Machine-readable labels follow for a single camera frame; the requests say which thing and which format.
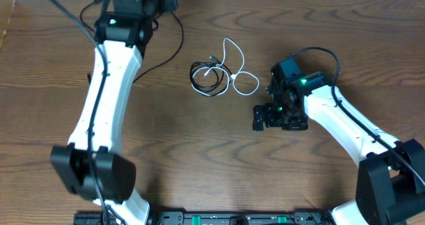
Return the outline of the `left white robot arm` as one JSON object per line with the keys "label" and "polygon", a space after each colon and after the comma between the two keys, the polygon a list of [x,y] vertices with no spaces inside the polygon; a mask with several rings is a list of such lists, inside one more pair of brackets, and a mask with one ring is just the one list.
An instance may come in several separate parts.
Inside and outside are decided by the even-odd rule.
{"label": "left white robot arm", "polygon": [[150,205],[135,189],[135,165],[121,155],[122,124],[157,19],[178,6],[178,0],[103,0],[88,32],[95,62],[86,101],[67,145],[53,147],[50,161],[68,192],[102,207],[101,224],[149,220]]}

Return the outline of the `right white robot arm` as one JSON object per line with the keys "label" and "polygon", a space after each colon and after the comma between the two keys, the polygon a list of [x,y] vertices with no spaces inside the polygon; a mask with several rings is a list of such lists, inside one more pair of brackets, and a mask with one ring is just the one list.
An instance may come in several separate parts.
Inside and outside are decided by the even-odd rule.
{"label": "right white robot arm", "polygon": [[304,74],[291,58],[271,69],[272,102],[253,108],[255,131],[305,131],[312,119],[358,168],[354,199],[330,211],[334,224],[405,224],[424,212],[424,147],[400,141],[354,108],[323,72]]}

